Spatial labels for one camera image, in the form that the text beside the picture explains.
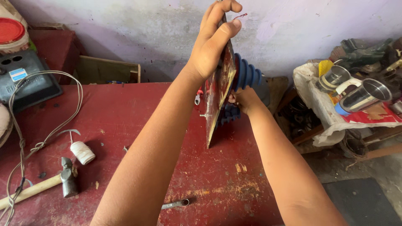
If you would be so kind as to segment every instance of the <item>wooden hammer handle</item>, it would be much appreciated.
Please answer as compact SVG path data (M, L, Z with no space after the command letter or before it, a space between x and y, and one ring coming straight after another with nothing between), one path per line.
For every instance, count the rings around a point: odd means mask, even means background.
M62 179L60 177L60 174L49 178L45 181L42 181L38 184L35 184L34 186L31 186L29 188L24 189L20 195L17 197L15 200L15 203L20 202L26 198L29 198L33 195L36 195L37 193L40 193L46 189L49 189L55 185L58 185L62 182ZM8 197L5 197L4 199L0 200L0 210L6 208L8 206Z

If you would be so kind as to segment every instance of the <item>wooden table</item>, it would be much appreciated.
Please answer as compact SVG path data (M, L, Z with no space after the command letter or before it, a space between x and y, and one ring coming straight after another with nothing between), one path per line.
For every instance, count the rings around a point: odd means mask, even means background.
M158 105L170 83L84 86L80 113L64 129L77 129L75 141L90 146L96 158L81 165L71 153L69 133L61 134L26 162L26 179L37 184L62 170L61 157L78 168L80 193L68 199L57 185L16 204L15 225L89 225L115 169ZM77 87L62 86L64 94L17 115L26 150L44 140L76 108ZM265 176L250 122L240 120L218 128L206 149L204 103L195 106L165 203L191 199L187 207L162 210L158 225L276 225L282 224ZM19 161L18 136L12 133L0 149L0 198ZM14 176L11 190L20 183Z

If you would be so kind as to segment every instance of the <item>forearm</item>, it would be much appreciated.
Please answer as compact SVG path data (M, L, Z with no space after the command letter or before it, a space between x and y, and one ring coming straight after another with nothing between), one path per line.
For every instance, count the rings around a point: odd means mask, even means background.
M318 178L261 104L249 114L268 181L286 225L344 223Z
M95 225L156 224L202 82L184 68L171 84L113 175Z

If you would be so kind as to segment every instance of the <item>wrench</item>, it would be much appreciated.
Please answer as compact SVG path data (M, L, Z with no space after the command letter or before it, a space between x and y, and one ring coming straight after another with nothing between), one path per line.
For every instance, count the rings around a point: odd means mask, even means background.
M190 201L188 199L183 199L181 201L172 202L172 203L168 203L168 204L163 204L161 210L173 208L173 207L176 207L176 206L187 206L189 204L190 204Z

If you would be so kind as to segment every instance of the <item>concrete floor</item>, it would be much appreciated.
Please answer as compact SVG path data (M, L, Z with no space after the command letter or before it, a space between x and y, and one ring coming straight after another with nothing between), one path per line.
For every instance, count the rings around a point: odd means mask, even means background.
M306 159L321 183L373 177L402 219L402 153L358 162L352 159Z

